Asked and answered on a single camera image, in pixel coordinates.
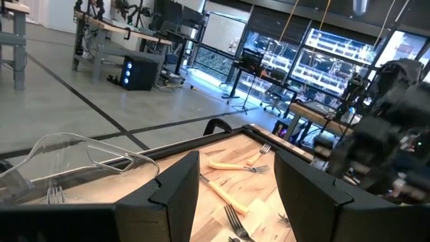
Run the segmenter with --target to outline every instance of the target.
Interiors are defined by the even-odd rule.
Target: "black box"
[[[120,85],[132,90],[150,91],[157,78],[157,63],[147,58],[125,56]]]

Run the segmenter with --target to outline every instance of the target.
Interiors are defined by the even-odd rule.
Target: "concrete floor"
[[[4,29],[11,30],[11,24],[5,21]],[[79,72],[71,70],[74,35],[28,24],[27,37],[26,89],[13,89],[13,73],[9,69],[2,67],[0,74],[0,112],[3,114],[0,117],[0,157],[6,154],[14,164],[25,157],[14,151],[29,149],[39,138],[54,132],[87,137],[107,135],[108,139],[103,142],[141,151],[142,143],[155,148],[199,137],[213,117],[220,116],[233,128],[256,123],[268,130],[277,120],[276,116],[251,104],[249,108],[254,110],[248,115],[238,113],[231,105],[242,100],[235,99],[233,104],[227,105],[220,99],[220,89],[193,75],[189,75],[187,83],[195,85],[198,91],[185,87],[174,93],[155,88],[152,91],[126,91],[107,81],[93,85],[88,67],[80,65]],[[11,58],[11,53],[11,48],[3,47],[4,57]],[[104,69],[102,79],[119,75],[120,71]],[[123,129],[136,130],[136,133],[133,136],[118,134],[123,130],[58,80],[68,83]]]

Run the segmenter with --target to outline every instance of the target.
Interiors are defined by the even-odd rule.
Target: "tripod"
[[[249,94],[251,94],[251,90],[252,90],[252,88],[254,86],[255,75],[256,74],[254,74],[253,82],[251,83],[251,86],[249,87],[249,90],[248,90],[248,93],[247,93],[247,97],[245,98],[245,100],[243,102],[243,105],[233,105],[233,106],[231,106],[232,108],[240,107],[246,115],[248,115],[249,109],[247,107],[245,107],[245,105],[247,104],[247,101],[248,101],[248,98],[249,98]]]

